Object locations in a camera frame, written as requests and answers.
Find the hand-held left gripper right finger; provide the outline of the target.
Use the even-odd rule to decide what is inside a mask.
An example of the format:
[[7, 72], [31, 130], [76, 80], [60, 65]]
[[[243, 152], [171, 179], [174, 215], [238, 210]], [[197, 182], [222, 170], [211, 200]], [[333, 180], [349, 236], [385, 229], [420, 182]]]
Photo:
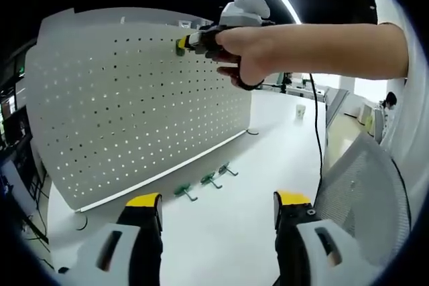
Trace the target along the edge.
[[371, 265], [358, 242], [332, 220], [322, 220], [300, 193], [273, 193], [275, 285], [371, 285], [382, 268]]

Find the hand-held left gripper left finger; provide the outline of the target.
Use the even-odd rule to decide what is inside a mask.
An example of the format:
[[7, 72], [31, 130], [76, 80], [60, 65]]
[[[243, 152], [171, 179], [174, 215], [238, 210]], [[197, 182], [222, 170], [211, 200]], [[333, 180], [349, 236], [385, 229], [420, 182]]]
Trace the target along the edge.
[[162, 195], [137, 196], [82, 244], [66, 284], [159, 285], [162, 252]]

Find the person's right hand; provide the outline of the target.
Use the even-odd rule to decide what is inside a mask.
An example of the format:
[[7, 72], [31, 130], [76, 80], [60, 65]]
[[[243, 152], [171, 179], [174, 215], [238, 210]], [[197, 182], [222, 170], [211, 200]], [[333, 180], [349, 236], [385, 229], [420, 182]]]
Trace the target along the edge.
[[235, 67], [220, 67], [218, 72], [229, 76], [236, 87], [255, 86], [282, 69], [277, 57], [275, 26], [228, 29], [218, 33], [215, 40], [224, 52], [214, 59], [236, 64]]

